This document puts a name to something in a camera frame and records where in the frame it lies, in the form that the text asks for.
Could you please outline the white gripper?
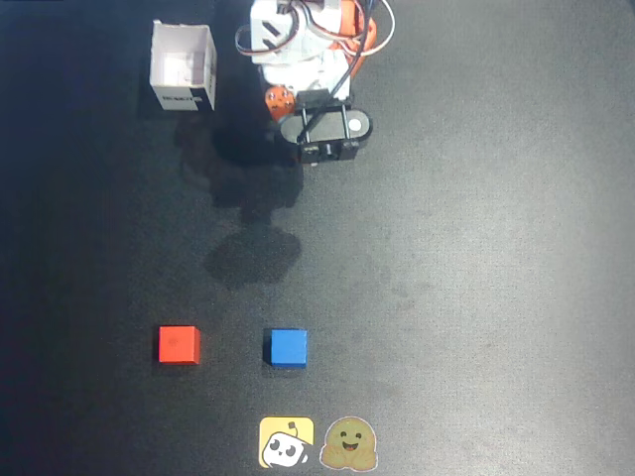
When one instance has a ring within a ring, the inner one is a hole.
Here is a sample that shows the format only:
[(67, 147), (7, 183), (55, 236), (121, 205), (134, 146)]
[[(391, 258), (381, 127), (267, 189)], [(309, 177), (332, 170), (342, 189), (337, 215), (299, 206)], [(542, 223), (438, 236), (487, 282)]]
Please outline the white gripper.
[(273, 121), (295, 113), (296, 96), (302, 91), (333, 91), (352, 66), (353, 57), (343, 50), (285, 47), (260, 54), (260, 74), (265, 105)]

